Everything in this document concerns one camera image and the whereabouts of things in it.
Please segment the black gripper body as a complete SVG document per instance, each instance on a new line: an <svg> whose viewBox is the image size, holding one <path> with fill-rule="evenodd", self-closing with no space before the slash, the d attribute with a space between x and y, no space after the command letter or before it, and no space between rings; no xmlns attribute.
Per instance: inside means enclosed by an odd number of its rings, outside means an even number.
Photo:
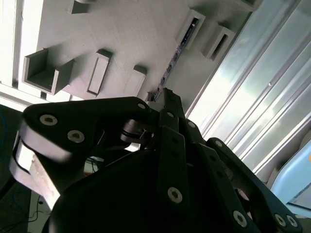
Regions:
<svg viewBox="0 0 311 233"><path fill-rule="evenodd" d="M187 157L190 207L178 213L157 195L158 156L135 152L80 180L56 202L50 233L231 233L197 155Z"/></svg>

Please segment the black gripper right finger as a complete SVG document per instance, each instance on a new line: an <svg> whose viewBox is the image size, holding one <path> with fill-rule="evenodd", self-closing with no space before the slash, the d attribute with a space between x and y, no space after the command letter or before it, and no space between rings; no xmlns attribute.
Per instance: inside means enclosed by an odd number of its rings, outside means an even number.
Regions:
<svg viewBox="0 0 311 233"><path fill-rule="evenodd" d="M218 138L204 140L173 94L195 199L216 233L301 233L294 214Z"/></svg>

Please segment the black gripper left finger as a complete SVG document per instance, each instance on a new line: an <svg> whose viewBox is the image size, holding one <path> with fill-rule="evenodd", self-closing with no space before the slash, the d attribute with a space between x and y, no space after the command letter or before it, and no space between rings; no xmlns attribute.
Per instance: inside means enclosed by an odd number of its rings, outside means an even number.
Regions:
<svg viewBox="0 0 311 233"><path fill-rule="evenodd" d="M22 113L10 171L53 208L84 177L88 157L131 144L152 147L160 128L177 132L184 118L181 98L169 89L164 89L162 103L121 97L34 104Z"/></svg>

